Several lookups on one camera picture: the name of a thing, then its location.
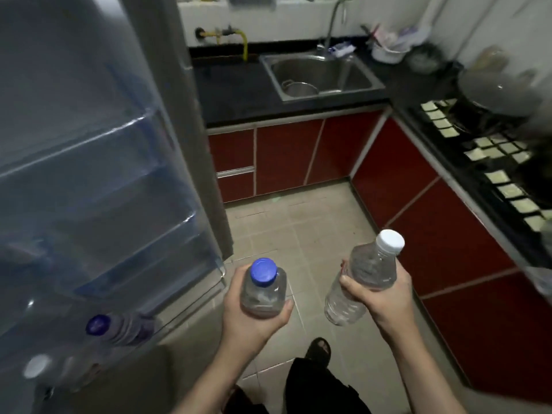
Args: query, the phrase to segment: red cabinet door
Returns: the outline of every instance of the red cabinet door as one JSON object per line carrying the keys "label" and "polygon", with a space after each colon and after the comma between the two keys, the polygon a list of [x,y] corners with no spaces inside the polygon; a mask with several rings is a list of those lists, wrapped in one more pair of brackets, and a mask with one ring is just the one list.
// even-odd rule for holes
{"label": "red cabinet door", "polygon": [[475,389],[552,404],[552,307],[523,274],[423,304]]}
{"label": "red cabinet door", "polygon": [[374,111],[326,119],[307,183],[348,176],[380,115]]}
{"label": "red cabinet door", "polygon": [[302,186],[322,120],[257,129],[257,194]]}
{"label": "red cabinet door", "polygon": [[387,119],[353,177],[364,205],[382,228],[437,173],[393,119]]}
{"label": "red cabinet door", "polygon": [[253,172],[230,175],[217,179],[223,202],[250,198],[253,196]]}
{"label": "red cabinet door", "polygon": [[253,165],[253,130],[209,135],[215,170],[235,170]]}
{"label": "red cabinet door", "polygon": [[391,227],[405,238],[400,260],[421,297],[514,267],[443,180],[431,186]]}

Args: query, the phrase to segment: kitchen sink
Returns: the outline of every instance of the kitchen sink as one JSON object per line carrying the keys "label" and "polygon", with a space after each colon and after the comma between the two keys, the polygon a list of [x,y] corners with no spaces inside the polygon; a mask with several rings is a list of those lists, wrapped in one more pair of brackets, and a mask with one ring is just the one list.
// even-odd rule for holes
{"label": "kitchen sink", "polygon": [[260,62],[283,101],[384,88],[354,54],[343,58],[324,57],[316,53],[261,55]]}

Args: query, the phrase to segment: refrigerator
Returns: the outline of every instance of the refrigerator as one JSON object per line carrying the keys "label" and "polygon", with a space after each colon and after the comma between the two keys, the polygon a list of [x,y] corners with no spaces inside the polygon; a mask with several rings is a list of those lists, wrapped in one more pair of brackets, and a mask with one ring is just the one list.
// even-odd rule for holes
{"label": "refrigerator", "polygon": [[[222,291],[232,240],[176,0],[0,0],[0,46],[0,411],[38,412]],[[158,327],[109,346],[95,313]]]}

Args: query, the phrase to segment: black pants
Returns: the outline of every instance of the black pants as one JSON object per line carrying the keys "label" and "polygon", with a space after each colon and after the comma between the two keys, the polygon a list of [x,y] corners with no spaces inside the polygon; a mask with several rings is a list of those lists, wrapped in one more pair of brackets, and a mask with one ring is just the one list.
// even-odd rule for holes
{"label": "black pants", "polygon": [[[295,359],[285,383],[287,414],[370,414],[370,410],[350,386],[308,359]],[[231,404],[225,414],[267,414],[264,405]]]}

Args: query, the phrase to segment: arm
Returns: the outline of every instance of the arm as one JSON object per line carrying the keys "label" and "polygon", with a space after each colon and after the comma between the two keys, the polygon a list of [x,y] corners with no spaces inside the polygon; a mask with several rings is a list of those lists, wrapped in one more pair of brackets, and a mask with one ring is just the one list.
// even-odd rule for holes
{"label": "arm", "polygon": [[172,414],[213,414],[219,410],[247,365],[289,321],[293,300],[286,301],[281,313],[269,320],[257,320],[242,311],[239,293],[248,267],[236,269],[224,298],[223,337],[213,361]]}
{"label": "arm", "polygon": [[390,345],[417,414],[466,414],[427,350],[414,319],[410,275],[397,261],[397,281],[387,290],[372,292],[342,276],[341,285],[368,308]]}

